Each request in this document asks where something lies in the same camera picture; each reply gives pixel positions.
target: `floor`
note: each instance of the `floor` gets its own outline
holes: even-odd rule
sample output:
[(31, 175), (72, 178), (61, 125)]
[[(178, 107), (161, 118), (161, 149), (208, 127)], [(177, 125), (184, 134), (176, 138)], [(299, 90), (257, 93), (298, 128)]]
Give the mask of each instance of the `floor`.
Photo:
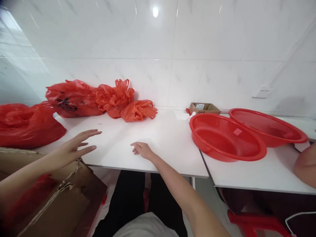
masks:
[[(98, 176), (107, 186), (107, 200), (103, 206), (100, 207), (99, 212), (97, 213), (97, 217), (94, 221), (94, 224), (92, 225), (92, 228), (90, 230), (90, 233), (88, 237), (92, 236), (94, 233), (94, 229), (99, 223), (100, 220), (104, 219), (106, 214), (108, 213), (110, 201), (112, 194), (115, 189), (116, 181), (119, 177), (120, 170), (114, 170), (114, 169), (106, 169), (102, 167), (91, 167), (95, 173), (96, 176)], [(145, 186), (150, 186), (150, 178), (148, 179), (148, 175), (146, 175), (146, 182)], [(200, 197), (203, 198), (203, 200), (208, 204), (210, 209), (217, 215), (218, 219), (222, 222), (224, 227), (227, 229), (227, 231), (230, 233), (232, 237), (244, 237), (243, 232), (239, 229), (239, 227), (235, 224), (231, 224), (228, 216), (227, 216), (227, 210), (228, 207), (225, 203), (223, 203), (217, 192), (215, 187), (213, 186), (212, 181), (204, 178), (196, 178), (196, 191), (199, 193)], [(187, 227), (188, 236), (193, 237), (192, 230), (190, 228), (190, 224), (188, 219), (185, 215), (183, 215), (184, 223)], [(258, 232), (258, 237), (278, 237), (280, 236), (278, 233), (275, 232)]]

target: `wrist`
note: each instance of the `wrist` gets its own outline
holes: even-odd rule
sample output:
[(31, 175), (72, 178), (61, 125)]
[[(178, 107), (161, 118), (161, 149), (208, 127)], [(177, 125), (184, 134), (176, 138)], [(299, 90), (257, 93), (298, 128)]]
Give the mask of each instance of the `wrist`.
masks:
[(152, 163), (156, 162), (156, 161), (159, 160), (159, 159), (161, 159), (160, 156), (158, 156), (158, 155), (155, 154), (155, 153), (153, 153), (153, 154), (150, 156), (150, 158), (149, 158), (149, 160), (150, 160)]
[(43, 156), (42, 158), (32, 162), (30, 165), (32, 166), (32, 169), (34, 170), (34, 173), (38, 174), (39, 176), (49, 173), (50, 171), (50, 165), (47, 164), (47, 157)]

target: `small cardboard box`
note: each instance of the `small cardboard box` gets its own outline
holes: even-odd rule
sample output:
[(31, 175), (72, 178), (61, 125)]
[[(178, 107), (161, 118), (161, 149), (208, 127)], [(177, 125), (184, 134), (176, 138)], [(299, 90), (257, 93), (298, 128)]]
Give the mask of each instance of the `small cardboard box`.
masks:
[[(0, 180), (46, 153), (0, 147)], [(86, 237), (106, 193), (106, 185), (81, 160), (52, 172), (57, 184), (9, 236)]]
[(189, 111), (190, 114), (195, 112), (196, 114), (211, 113), (219, 115), (221, 113), (221, 111), (213, 104), (196, 102), (191, 103)]

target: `black print on bag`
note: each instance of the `black print on bag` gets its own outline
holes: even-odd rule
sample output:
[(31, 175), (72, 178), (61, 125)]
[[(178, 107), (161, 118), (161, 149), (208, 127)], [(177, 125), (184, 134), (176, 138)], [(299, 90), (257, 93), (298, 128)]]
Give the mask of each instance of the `black print on bag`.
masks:
[(69, 98), (66, 98), (64, 100), (57, 99), (59, 105), (58, 107), (61, 107), (63, 110), (70, 110), (70, 111), (76, 111), (78, 108), (74, 105), (69, 105)]

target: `basket rim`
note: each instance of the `basket rim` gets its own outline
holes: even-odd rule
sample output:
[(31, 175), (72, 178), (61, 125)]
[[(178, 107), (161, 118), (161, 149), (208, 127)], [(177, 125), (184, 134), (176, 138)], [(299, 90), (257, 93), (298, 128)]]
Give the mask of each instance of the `basket rim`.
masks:
[[(225, 119), (225, 120), (227, 120), (229, 122), (232, 122), (232, 123), (236, 124), (238, 127), (244, 129), (249, 134), (251, 134), (254, 137), (254, 139), (256, 139), (256, 141), (258, 142), (259, 148), (261, 148), (261, 151), (258, 152), (258, 154), (255, 155), (255, 156), (237, 156), (237, 155), (234, 155), (234, 154), (222, 151), (222, 150), (218, 149), (215, 146), (212, 146), (206, 140), (201, 138), (201, 136), (198, 135), (197, 132), (195, 131), (195, 129), (193, 128), (193, 120), (195, 120), (196, 118), (201, 117), (201, 116), (219, 117), (221, 119)], [(224, 117), (224, 116), (217, 115), (217, 114), (209, 114), (209, 113), (207, 113), (207, 114), (196, 114), (190, 119), (190, 128), (191, 128), (192, 133), (196, 137), (198, 137), (199, 140), (201, 142), (203, 142), (206, 146), (208, 146), (208, 147), (216, 150), (217, 152), (219, 152), (221, 154), (224, 154), (224, 155), (226, 155), (226, 156), (228, 156), (230, 158), (233, 158), (233, 159), (236, 159), (236, 160), (241, 160), (241, 161), (257, 161), (257, 160), (263, 159), (266, 156), (266, 154), (267, 154), (267, 146), (265, 145), (264, 141), (255, 132), (249, 130), (247, 127), (244, 127), (244, 126), (240, 125), (239, 123), (237, 123), (236, 121), (232, 120), (231, 118)]]
[[(268, 133), (265, 133), (265, 132), (262, 132), (260, 130), (257, 130), (255, 128), (252, 128), (244, 123), (242, 123), (241, 121), (237, 120), (234, 115), (232, 114), (232, 112), (234, 111), (244, 111), (244, 112), (249, 112), (249, 113), (252, 113), (252, 114), (257, 114), (257, 115), (261, 115), (263, 117), (266, 117), (268, 119), (272, 119), (280, 124), (283, 124), (284, 126), (294, 130), (295, 132), (297, 132), (300, 136), (301, 136), (301, 139), (298, 139), (298, 140), (293, 140), (293, 139), (286, 139), (286, 138), (281, 138), (281, 137), (276, 137), (276, 136), (273, 136), (273, 135), (270, 135)], [(274, 138), (274, 139), (277, 139), (277, 140), (280, 140), (280, 141), (284, 141), (284, 142), (287, 142), (287, 143), (304, 143), (304, 142), (307, 142), (308, 141), (308, 137), (307, 135), (302, 131), (300, 130), (299, 128), (295, 127), (294, 125), (288, 123), (288, 122), (285, 122), (279, 118), (276, 118), (272, 115), (268, 115), (268, 114), (265, 114), (265, 113), (262, 113), (262, 112), (259, 112), (259, 111), (255, 111), (255, 110), (249, 110), (249, 109), (242, 109), (242, 108), (234, 108), (234, 109), (230, 109), (228, 111), (228, 114), (229, 116), (234, 120), (236, 121), (237, 123), (241, 124), (242, 126), (245, 126), (246, 128), (254, 131), (254, 132), (257, 132), (257, 133), (260, 133), (264, 136), (267, 136), (267, 137), (270, 137), (270, 138)]]

